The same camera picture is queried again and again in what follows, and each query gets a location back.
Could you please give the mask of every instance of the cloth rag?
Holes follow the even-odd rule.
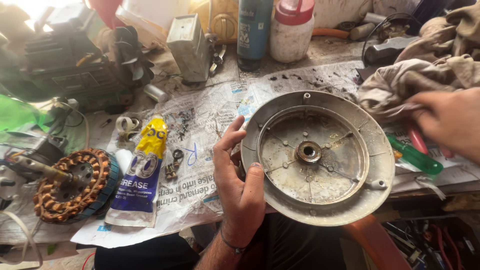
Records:
[[[433,18],[391,66],[360,86],[358,102],[378,122],[407,117],[419,107],[404,103],[424,91],[480,87],[480,2]]]

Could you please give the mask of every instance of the hand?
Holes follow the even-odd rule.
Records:
[[[245,118],[239,116],[213,147],[214,179],[225,218],[222,233],[235,247],[246,247],[265,216],[264,171],[259,163],[250,165],[245,182],[240,180],[240,152],[232,149],[247,135],[239,131]]]
[[[425,105],[412,113],[425,136],[480,165],[480,88],[423,92],[408,102]]]

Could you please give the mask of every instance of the copper winding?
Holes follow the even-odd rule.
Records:
[[[100,149],[87,148],[60,159],[53,168],[67,172],[78,163],[88,162],[92,165],[92,180],[77,197],[68,202],[58,202],[52,196],[59,190],[60,183],[44,178],[40,181],[37,193],[33,197],[34,211],[45,222],[62,222],[81,211],[97,198],[97,194],[106,184],[110,171],[110,158]]]

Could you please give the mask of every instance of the person's left hand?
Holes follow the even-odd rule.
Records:
[[[245,118],[241,115],[228,127],[214,146],[214,179],[225,218],[222,232],[235,247],[246,247],[265,216],[264,171],[259,163],[250,165],[245,182],[240,180],[240,152],[232,149],[247,135],[239,131]]]

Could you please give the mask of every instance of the center hole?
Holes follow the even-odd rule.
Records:
[[[313,156],[313,154],[315,153],[315,151],[313,150],[312,147],[310,146],[307,146],[303,149],[303,153],[307,156]]]

